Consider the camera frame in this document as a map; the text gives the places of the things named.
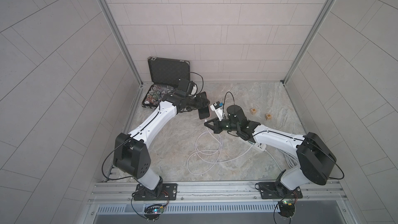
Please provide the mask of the black phone pink case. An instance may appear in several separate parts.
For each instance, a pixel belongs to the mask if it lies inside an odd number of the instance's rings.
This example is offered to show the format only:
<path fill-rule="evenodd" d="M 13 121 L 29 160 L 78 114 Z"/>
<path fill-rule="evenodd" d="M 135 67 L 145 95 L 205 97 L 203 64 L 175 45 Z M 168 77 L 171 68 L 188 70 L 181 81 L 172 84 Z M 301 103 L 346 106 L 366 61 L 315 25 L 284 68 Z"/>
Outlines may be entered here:
<path fill-rule="evenodd" d="M 209 104 L 206 92 L 201 92 L 196 97 L 196 103 L 200 119 L 207 119 L 210 117 Z"/>

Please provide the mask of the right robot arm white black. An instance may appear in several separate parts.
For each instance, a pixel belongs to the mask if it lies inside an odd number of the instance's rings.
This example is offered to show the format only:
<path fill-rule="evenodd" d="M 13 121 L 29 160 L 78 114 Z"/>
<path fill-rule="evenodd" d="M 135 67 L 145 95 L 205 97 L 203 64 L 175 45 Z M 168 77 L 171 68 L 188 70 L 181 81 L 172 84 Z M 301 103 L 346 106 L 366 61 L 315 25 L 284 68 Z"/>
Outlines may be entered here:
<path fill-rule="evenodd" d="M 275 190 L 286 194 L 297 187 L 312 182 L 325 185 L 335 166 L 336 157 L 315 133 L 289 134 L 271 129 L 259 122 L 248 120 L 238 105 L 231 105 L 224 113 L 223 105 L 217 102 L 210 106 L 217 117 L 205 123 L 215 134 L 232 131 L 244 141 L 259 146 L 280 149 L 298 161 L 292 169 L 280 173 L 275 181 Z"/>

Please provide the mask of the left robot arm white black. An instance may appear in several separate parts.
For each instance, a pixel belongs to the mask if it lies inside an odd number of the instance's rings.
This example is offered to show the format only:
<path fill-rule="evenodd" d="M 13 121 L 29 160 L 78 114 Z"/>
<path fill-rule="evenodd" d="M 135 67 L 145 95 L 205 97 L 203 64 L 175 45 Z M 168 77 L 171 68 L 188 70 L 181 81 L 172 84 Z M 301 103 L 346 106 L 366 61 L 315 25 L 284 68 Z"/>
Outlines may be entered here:
<path fill-rule="evenodd" d="M 194 82 L 181 79 L 179 86 L 166 93 L 153 113 L 128 134 L 120 133 L 115 140 L 113 165 L 129 174 L 151 191 L 160 190 L 163 179 L 151 168 L 148 151 L 162 128 L 177 114 L 204 110 L 209 113 L 206 92 L 194 92 Z"/>

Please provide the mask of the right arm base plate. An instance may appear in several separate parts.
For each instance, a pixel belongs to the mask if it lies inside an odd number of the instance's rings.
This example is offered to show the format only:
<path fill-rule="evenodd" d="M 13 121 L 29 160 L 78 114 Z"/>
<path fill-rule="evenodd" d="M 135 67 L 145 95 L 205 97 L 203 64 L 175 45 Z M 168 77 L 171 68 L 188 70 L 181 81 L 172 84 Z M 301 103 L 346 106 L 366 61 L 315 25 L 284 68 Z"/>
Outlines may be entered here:
<path fill-rule="evenodd" d="M 275 181 L 260 182 L 255 184 L 255 189 L 260 192 L 261 199 L 302 199 L 303 194 L 300 187 L 289 190 L 281 183 Z"/>

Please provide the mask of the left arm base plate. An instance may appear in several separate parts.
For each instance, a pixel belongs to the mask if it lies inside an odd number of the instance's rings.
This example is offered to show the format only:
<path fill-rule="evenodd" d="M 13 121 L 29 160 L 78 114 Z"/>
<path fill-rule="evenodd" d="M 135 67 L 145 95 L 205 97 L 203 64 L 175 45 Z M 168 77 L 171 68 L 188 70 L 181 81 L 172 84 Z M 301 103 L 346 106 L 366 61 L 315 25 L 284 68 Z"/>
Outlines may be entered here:
<path fill-rule="evenodd" d="M 178 184 L 161 183 L 154 190 L 139 184 L 134 192 L 134 201 L 174 201 L 176 200 Z"/>

